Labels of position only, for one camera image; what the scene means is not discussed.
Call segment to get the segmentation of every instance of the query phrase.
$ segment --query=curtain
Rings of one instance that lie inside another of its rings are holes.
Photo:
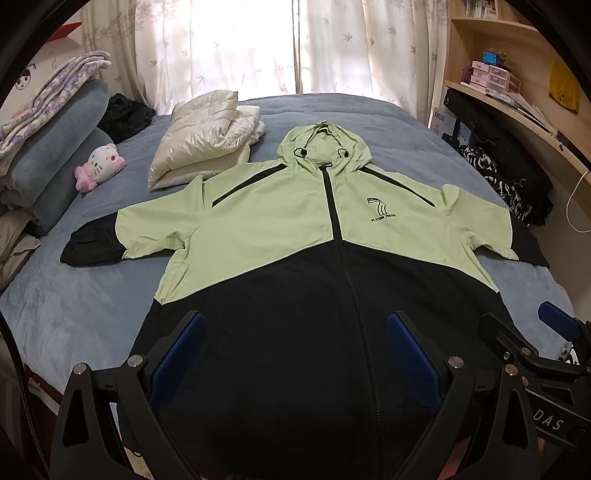
[[[160,114],[213,89],[240,100],[337,92],[426,123],[443,88],[447,1],[138,0],[135,45]]]
[[[170,113],[215,89],[296,93],[291,27],[291,0],[144,0],[135,38],[149,106]]]
[[[121,92],[146,103],[138,80],[135,58],[135,11],[137,0],[92,0],[80,11],[82,40],[86,51],[106,50],[112,65],[101,70],[111,95]]]
[[[301,0],[298,5],[303,92],[377,98],[427,122],[443,88],[446,0]]]

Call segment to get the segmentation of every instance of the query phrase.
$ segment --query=wall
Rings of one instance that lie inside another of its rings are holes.
[[[77,12],[66,23],[78,21],[80,21],[80,12]],[[66,38],[43,45],[29,62],[29,81],[27,82],[26,77],[21,77],[20,82],[17,82],[18,88],[17,86],[12,88],[0,108],[0,125],[6,123],[15,113],[21,110],[24,103],[35,95],[37,89],[43,85],[57,67],[82,52],[82,27],[78,27]]]
[[[554,184],[550,195],[554,209],[546,225],[533,226],[531,231],[550,263],[552,275],[569,294],[575,315],[591,320],[591,233],[577,233],[571,228],[565,214],[571,192],[552,175],[550,179]],[[591,230],[591,222],[575,202],[570,203],[569,218],[578,230]]]

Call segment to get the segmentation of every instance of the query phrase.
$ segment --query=jacket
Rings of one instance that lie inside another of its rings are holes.
[[[196,471],[358,480],[392,477],[432,416],[388,345],[390,314],[445,355],[500,366],[477,321],[514,326],[482,245],[546,264],[508,209],[383,171],[361,138],[320,122],[290,131],[276,160],[87,223],[61,260],[174,250],[132,353],[203,314],[203,346],[158,409]]]

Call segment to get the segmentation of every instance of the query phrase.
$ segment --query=black sleeve cuff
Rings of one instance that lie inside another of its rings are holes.
[[[538,240],[527,228],[527,225],[519,220],[513,212],[511,215],[511,229],[513,230],[513,241],[511,249],[517,254],[520,262],[531,263],[541,267],[550,267],[544,258]]]
[[[117,212],[91,220],[70,236],[60,261],[72,267],[93,267],[117,263],[126,248],[115,233]]]

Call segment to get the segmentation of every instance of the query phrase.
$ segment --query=blue bedsheet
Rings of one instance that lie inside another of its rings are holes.
[[[267,126],[265,135],[253,146],[251,161],[275,158],[277,146],[291,128],[326,119],[359,134],[369,145],[373,162],[386,170],[438,188],[453,183],[503,205],[464,159],[390,103],[340,94],[246,103],[261,107]],[[123,363],[150,308],[167,255],[93,268],[72,268],[61,264],[59,258],[70,234],[83,223],[181,188],[150,193],[147,187],[148,167],[169,121],[167,116],[156,117],[150,127],[119,145],[127,167],[93,192],[75,198],[0,297],[0,310],[24,361],[60,391],[77,362],[87,362],[92,368]],[[564,289],[546,268],[502,260],[490,252],[479,254],[479,258],[501,289],[520,331],[540,354],[556,358],[565,342],[537,319],[537,309],[549,300],[572,314]]]

